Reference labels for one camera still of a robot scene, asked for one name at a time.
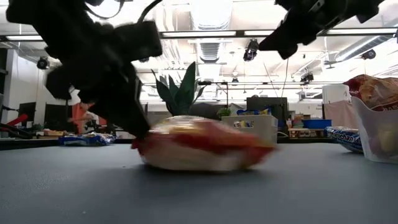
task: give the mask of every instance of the blue box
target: blue box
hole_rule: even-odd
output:
[[[331,126],[330,119],[308,119],[303,120],[304,128],[308,129],[325,129]]]

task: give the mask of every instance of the table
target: table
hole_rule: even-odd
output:
[[[128,145],[0,151],[0,223],[397,223],[398,166],[279,146],[229,175],[148,169]]]

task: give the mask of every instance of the red and white snack bag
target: red and white snack bag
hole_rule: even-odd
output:
[[[144,163],[161,169],[224,172],[262,162],[275,145],[219,121],[175,116],[152,127],[132,148]]]
[[[349,93],[371,110],[398,110],[398,78],[376,78],[358,75],[347,82]]]

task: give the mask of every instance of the clear plastic container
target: clear plastic container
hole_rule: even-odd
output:
[[[351,100],[365,157],[398,164],[398,110],[373,111],[359,98]]]

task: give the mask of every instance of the green plant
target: green plant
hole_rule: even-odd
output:
[[[219,118],[224,117],[224,116],[231,116],[231,109],[229,108],[220,108],[217,111],[217,115]]]
[[[169,76],[169,84],[164,77],[160,77],[159,80],[156,79],[156,90],[163,101],[166,102],[167,110],[173,115],[187,115],[191,106],[196,102],[196,100],[203,93],[204,87],[198,90],[197,95],[195,93],[198,89],[198,80],[196,80],[197,66],[193,62],[188,66],[185,72],[184,78],[178,87],[172,77]]]

